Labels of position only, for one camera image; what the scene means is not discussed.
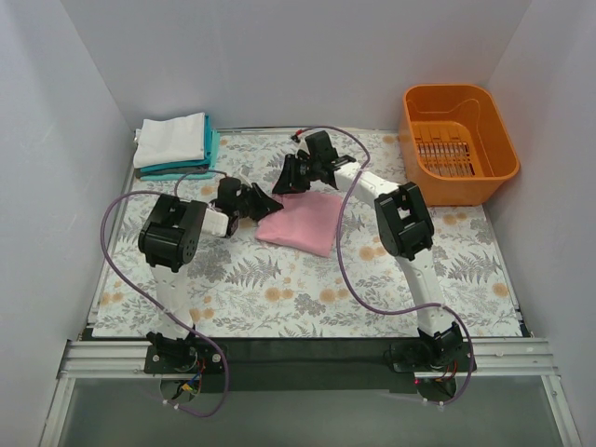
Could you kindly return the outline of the pink t shirt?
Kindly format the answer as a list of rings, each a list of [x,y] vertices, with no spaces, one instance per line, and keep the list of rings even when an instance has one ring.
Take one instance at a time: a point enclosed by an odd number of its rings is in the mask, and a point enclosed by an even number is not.
[[[289,247],[329,257],[335,240],[342,199],[321,192],[274,195],[283,209],[264,217],[255,237],[281,247]]]

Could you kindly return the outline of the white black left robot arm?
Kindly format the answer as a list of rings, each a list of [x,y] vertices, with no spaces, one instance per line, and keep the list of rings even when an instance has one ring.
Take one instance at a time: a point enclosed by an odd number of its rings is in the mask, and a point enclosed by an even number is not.
[[[187,292],[187,270],[193,262],[200,236],[231,237],[239,221],[263,218],[283,209],[257,183],[238,178],[219,181],[211,202],[160,196],[138,239],[140,252],[151,267],[156,282],[156,301],[164,315],[158,327],[147,334],[160,361],[176,372],[196,368],[204,356],[191,333],[194,322]]]

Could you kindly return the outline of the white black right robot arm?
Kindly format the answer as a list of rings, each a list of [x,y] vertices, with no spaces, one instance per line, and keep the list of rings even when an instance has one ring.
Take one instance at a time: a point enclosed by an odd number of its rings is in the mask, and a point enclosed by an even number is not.
[[[410,288],[423,364],[437,371],[454,369],[467,330],[444,303],[432,255],[435,228],[420,188],[385,180],[368,171],[367,161],[339,155],[330,131],[330,126],[309,127],[291,136],[299,149],[285,156],[274,194],[304,193],[313,182],[322,182],[370,206],[380,241],[397,260]]]

